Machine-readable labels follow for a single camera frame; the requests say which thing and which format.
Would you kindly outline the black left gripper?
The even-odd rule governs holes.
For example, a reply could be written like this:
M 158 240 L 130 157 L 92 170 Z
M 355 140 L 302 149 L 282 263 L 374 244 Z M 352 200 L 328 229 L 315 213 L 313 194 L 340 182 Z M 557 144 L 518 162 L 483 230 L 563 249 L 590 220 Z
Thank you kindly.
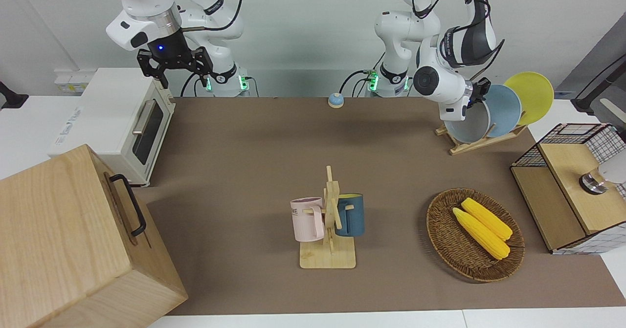
M 491 81 L 488 78 L 481 78 L 478 81 L 477 86 L 472 86 L 472 93 L 468 101 L 468 109 L 471 109 L 476 103 L 482 103 L 484 96 L 488 93 L 491 87 Z

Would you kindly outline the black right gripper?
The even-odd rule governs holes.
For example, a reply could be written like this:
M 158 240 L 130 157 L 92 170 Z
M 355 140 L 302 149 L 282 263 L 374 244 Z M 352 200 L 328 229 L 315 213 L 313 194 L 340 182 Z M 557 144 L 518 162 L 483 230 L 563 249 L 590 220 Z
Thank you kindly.
M 136 55 L 139 67 L 145 77 L 158 81 L 163 89 L 169 88 L 168 79 L 165 77 L 166 69 L 186 69 L 194 72 L 201 79 L 202 86 L 208 86 L 208 76 L 213 72 L 212 59 L 203 46 L 197 47 L 192 54 L 182 29 L 165 38 L 147 43 L 147 47 L 149 50 L 140 49 Z M 156 66 L 150 63 L 151 60 L 156 61 Z

